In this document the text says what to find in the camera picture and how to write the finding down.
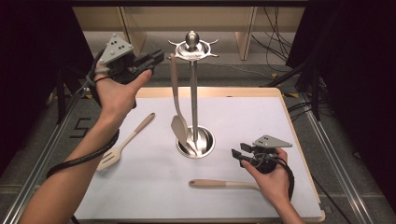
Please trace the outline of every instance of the white desk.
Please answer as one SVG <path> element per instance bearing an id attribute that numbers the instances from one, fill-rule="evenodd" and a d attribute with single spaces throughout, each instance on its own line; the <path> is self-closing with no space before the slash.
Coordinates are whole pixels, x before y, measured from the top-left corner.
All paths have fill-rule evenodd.
<path id="1" fill-rule="evenodd" d="M 180 88 L 187 96 L 189 88 Z M 118 145 L 151 112 L 156 118 L 123 150 L 121 159 L 93 177 L 76 212 L 78 219 L 128 222 L 265 222 L 278 219 L 275 209 L 255 189 L 197 189 L 192 179 L 253 182 L 231 149 L 264 134 L 293 144 L 285 148 L 295 176 L 292 203 L 306 221 L 319 222 L 319 208 L 304 155 L 278 89 L 199 88 L 198 123 L 216 138 L 212 153 L 188 159 L 176 149 L 170 123 L 176 114 L 170 88 L 145 88 L 137 108 L 120 127 Z M 191 125 L 191 99 L 180 99 Z"/>

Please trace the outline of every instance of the gray floor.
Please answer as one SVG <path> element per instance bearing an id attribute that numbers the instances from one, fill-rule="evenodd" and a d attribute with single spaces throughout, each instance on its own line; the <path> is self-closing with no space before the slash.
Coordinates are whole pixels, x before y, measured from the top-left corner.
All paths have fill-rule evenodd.
<path id="1" fill-rule="evenodd" d="M 174 47 L 169 45 L 167 40 L 180 42 L 183 40 L 184 35 L 184 33 L 180 32 L 148 33 L 148 39 L 143 51 L 152 51 L 154 48 L 162 48 L 165 51 L 165 55 L 169 55 L 169 53 L 174 51 Z M 267 44 L 269 41 L 268 36 L 263 33 L 254 35 L 262 41 L 263 44 Z M 93 55 L 104 47 L 110 37 L 108 33 L 86 33 L 86 36 L 89 40 Z M 293 39 L 293 34 L 284 34 L 284 36 L 289 41 Z M 257 87 L 263 86 L 271 81 L 272 74 L 283 74 L 268 66 L 265 49 L 254 40 L 250 44 L 248 59 L 246 61 L 241 61 L 237 53 L 238 48 L 232 33 L 201 33 L 200 37 L 207 42 L 211 42 L 215 39 L 219 40 L 219 43 L 212 46 L 212 52 L 218 54 L 219 57 L 207 58 L 198 63 L 200 69 L 198 83 L 200 86 Z M 272 47 L 279 50 L 278 45 L 273 45 Z M 165 61 L 156 68 L 156 75 L 152 78 L 148 86 L 170 86 L 167 63 L 168 61 Z M 284 66 L 284 62 L 279 60 L 274 54 L 268 54 L 268 63 L 275 69 L 288 70 L 288 68 Z M 188 71 L 187 64 L 180 65 L 180 86 L 189 85 Z M 282 83 L 279 88 L 285 93 L 295 92 L 293 84 L 296 78 L 297 77 L 291 78 L 287 82 Z M 301 102 L 300 98 L 285 97 L 284 99 L 287 106 L 297 105 Z M 298 111 L 293 111 L 290 113 L 290 116 L 292 117 L 303 111 L 302 108 Z M 396 223 L 395 214 L 389 207 L 381 190 L 370 176 L 364 163 L 352 155 L 355 148 L 349 142 L 336 115 L 332 113 L 327 105 L 322 105 L 320 117 L 321 124 L 332 141 L 332 145 L 345 166 L 354 187 L 362 197 L 373 223 Z M 57 104 L 56 101 L 52 101 L 49 107 L 42 112 L 31 134 L 25 140 L 25 147 L 17 153 L 11 164 L 1 176 L 0 220 L 6 217 L 7 210 L 14 202 L 21 190 L 21 186 L 34 167 L 42 148 L 45 147 L 47 141 L 50 139 L 50 135 L 55 128 L 56 120 Z M 359 223 L 352 206 L 334 174 L 329 160 L 324 153 L 323 146 L 319 142 L 308 116 L 302 114 L 293 122 L 293 126 L 297 132 L 306 162 L 312 175 L 318 180 L 321 186 L 327 190 L 351 222 Z M 51 160 L 48 167 L 56 163 L 56 161 L 61 161 L 66 153 L 67 152 L 54 153 L 52 155 L 53 160 Z M 326 219 L 323 223 L 346 223 L 345 219 L 335 209 L 335 206 L 330 202 L 324 192 L 318 187 L 317 189 L 322 206 L 326 211 Z"/>

